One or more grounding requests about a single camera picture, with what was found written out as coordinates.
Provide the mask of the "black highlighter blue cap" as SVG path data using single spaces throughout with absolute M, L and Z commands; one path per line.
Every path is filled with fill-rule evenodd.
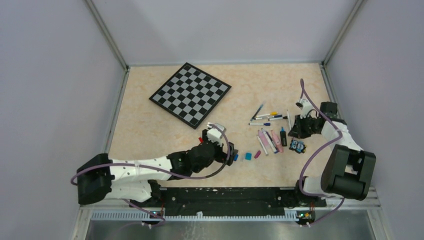
M 284 127 L 281 127 L 281 130 L 279 132 L 280 135 L 280 141 L 281 141 L 281 146 L 282 147 L 287 147 L 288 143 L 287 143 L 287 133 L 284 129 Z

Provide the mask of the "light blue highlighter cap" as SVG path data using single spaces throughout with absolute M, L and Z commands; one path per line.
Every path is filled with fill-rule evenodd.
M 252 160 L 252 157 L 253 157 L 253 155 L 252 155 L 251 152 L 246 152 L 245 153 L 245 156 L 244 156 L 244 159 L 247 160 L 247 161 L 251 161 Z

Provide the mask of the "pink highlighter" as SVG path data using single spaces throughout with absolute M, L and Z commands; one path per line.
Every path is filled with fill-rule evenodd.
M 277 148 L 279 150 L 279 153 L 283 153 L 284 152 L 284 148 L 281 145 L 281 140 L 279 139 L 278 135 L 273 130 L 271 130 L 271 136 L 272 136 L 274 142 L 276 143 L 276 146 L 277 146 Z

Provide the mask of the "purple pen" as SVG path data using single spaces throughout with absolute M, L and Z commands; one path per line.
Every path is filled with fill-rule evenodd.
M 279 149 L 277 148 L 277 145 L 276 145 L 276 143 L 274 142 L 274 140 L 273 140 L 273 138 L 272 138 L 272 135 L 271 135 L 268 131 L 266 132 L 266 134 L 267 134 L 268 138 L 270 139 L 271 144 L 272 144 L 272 145 L 273 145 L 273 147 L 275 148 L 275 153 L 278 153 L 278 152 L 279 152 Z

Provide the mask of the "grey white marker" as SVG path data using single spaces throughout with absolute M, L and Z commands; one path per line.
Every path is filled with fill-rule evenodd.
M 264 143 L 263 143 L 262 139 L 259 137 L 259 135 L 257 135 L 257 136 L 256 136 L 256 138 L 257 138 L 257 140 L 258 140 L 258 142 L 259 142 L 259 144 L 260 144 L 260 146 L 261 146 L 261 148 L 262 148 L 262 150 L 263 150 L 264 154 L 265 154 L 266 156 L 268 156 L 268 155 L 269 155 L 269 153 L 268 153 L 267 148 L 265 147 L 265 145 L 264 145 Z

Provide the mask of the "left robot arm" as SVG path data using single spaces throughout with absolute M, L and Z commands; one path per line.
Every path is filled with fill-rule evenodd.
M 230 166 L 238 150 L 204 139 L 189 150 L 145 160 L 110 159 L 107 153 L 97 154 L 79 167 L 71 183 L 77 187 L 79 205 L 91 205 L 105 199 L 125 199 L 154 207 L 160 202 L 158 181 L 195 179 L 199 173 L 218 162 Z

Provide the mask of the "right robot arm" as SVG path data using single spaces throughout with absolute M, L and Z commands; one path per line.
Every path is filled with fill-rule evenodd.
M 307 206 L 314 197 L 341 197 L 362 201 L 369 192 L 376 164 L 376 155 L 361 148 L 352 138 L 348 126 L 338 118 L 338 105 L 322 102 L 317 108 L 309 100 L 301 98 L 296 105 L 301 113 L 294 117 L 294 125 L 288 135 L 292 138 L 289 149 L 305 153 L 303 139 L 321 135 L 327 140 L 311 155 L 316 157 L 326 147 L 331 154 L 319 177 L 305 176 L 307 165 L 301 170 L 293 200 L 299 206 Z

